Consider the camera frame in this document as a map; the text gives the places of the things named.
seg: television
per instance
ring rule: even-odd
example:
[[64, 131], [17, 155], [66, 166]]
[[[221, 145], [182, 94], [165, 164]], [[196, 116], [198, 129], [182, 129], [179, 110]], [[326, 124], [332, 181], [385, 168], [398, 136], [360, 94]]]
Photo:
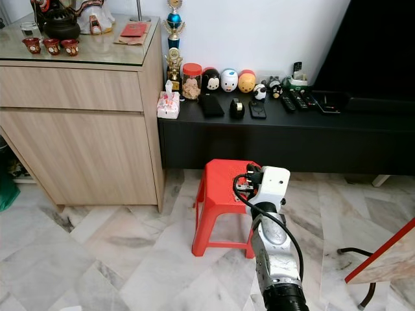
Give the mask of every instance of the television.
[[415, 111], [411, 8], [410, 1], [351, 0], [314, 89], [347, 93], [355, 106]]

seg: trophy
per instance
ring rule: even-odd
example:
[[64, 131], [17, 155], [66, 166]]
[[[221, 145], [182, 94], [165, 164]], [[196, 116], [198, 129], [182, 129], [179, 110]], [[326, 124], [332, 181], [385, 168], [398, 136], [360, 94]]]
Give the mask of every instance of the trophy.
[[169, 48], [176, 47], [179, 48], [181, 34], [186, 26], [185, 22], [182, 21], [182, 18], [177, 13], [177, 10], [182, 6], [182, 0], [167, 0], [169, 7], [172, 9], [172, 12], [167, 16], [167, 20], [163, 22], [164, 28], [166, 28], [169, 33]]
[[183, 58], [180, 57], [179, 49], [172, 47], [169, 55], [165, 55], [167, 62], [167, 79], [173, 83], [173, 91], [180, 92], [182, 78], [180, 77], [180, 66]]

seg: red envelope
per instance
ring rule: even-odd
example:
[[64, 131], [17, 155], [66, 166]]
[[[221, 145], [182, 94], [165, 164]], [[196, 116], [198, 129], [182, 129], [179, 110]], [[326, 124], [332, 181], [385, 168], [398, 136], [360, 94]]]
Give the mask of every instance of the red envelope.
[[146, 23], [140, 21], [136, 23], [129, 23], [121, 33], [122, 37], [141, 37], [145, 33], [147, 27]]

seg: tissue box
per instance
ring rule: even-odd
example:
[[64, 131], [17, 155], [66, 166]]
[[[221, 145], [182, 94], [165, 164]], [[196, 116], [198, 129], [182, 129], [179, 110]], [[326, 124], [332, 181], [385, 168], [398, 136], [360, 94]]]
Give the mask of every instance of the tissue box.
[[157, 118], [177, 119], [180, 112], [180, 94], [172, 92], [169, 98], [167, 92], [161, 92], [157, 103]]

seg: glass tabletop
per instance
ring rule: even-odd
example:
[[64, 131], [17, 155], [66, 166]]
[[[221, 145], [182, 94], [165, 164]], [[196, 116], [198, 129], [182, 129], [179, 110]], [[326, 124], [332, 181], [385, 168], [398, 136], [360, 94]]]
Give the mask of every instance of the glass tabletop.
[[59, 55], [52, 56], [46, 51], [43, 44], [41, 44], [40, 54], [31, 54], [21, 42], [24, 37], [20, 30], [22, 22], [34, 21], [34, 14], [29, 14], [0, 30], [0, 60], [142, 66], [160, 18], [151, 16], [151, 27], [148, 30], [144, 44], [123, 45], [115, 44], [114, 41], [125, 28], [130, 16], [120, 14], [113, 14], [113, 16], [115, 18], [113, 30], [106, 34], [94, 36], [81, 34], [78, 38], [79, 54], [72, 57], [64, 50], [61, 50]]

